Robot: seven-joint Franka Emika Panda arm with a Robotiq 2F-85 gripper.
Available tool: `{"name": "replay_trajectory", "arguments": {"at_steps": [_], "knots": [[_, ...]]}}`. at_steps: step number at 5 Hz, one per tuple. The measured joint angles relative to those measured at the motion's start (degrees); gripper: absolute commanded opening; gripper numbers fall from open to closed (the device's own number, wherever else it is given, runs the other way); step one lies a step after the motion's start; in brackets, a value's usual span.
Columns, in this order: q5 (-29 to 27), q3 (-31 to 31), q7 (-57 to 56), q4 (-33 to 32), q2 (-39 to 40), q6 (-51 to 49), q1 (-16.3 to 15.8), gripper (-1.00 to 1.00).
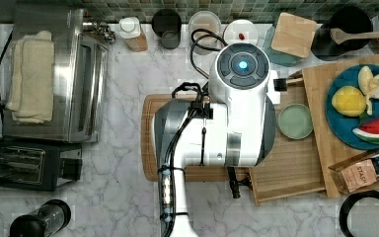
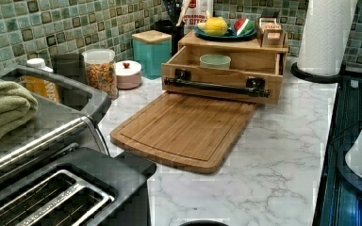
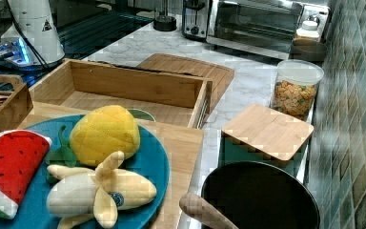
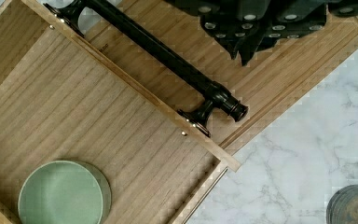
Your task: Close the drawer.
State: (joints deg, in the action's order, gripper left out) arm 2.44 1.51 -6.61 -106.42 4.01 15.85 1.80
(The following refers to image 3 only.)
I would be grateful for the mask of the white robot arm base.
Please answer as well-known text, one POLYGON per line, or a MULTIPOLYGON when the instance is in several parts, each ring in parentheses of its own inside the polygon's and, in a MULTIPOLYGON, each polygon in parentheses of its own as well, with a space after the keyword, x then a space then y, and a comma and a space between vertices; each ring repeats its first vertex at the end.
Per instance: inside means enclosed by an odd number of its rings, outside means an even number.
POLYGON ((20 69, 50 68, 65 53, 49 0, 5 0, 11 26, 1 36, 0 57, 20 69))

